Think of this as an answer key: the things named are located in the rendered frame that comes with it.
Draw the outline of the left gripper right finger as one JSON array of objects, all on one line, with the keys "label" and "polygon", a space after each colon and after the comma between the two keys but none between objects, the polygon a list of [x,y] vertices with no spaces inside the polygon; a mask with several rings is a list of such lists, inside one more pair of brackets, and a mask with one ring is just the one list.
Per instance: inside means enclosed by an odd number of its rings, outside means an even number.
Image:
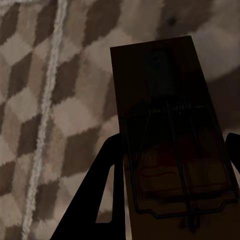
[{"label": "left gripper right finger", "polygon": [[225,145],[231,162],[240,173],[240,135],[228,133]]}]

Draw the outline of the mousetrap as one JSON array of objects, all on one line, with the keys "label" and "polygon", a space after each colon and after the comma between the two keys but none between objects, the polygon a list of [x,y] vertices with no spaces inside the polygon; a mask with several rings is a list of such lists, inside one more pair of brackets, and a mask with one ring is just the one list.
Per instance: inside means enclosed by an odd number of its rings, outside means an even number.
[{"label": "mousetrap", "polygon": [[110,48],[133,240],[240,240],[240,188],[192,36]]}]

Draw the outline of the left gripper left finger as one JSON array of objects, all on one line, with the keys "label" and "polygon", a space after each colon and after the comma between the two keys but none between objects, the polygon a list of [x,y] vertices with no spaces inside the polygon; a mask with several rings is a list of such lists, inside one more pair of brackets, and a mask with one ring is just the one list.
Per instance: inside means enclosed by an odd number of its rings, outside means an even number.
[{"label": "left gripper left finger", "polygon": [[[112,221],[96,223],[110,168],[114,165]],[[123,138],[100,149],[50,240],[126,240]]]}]

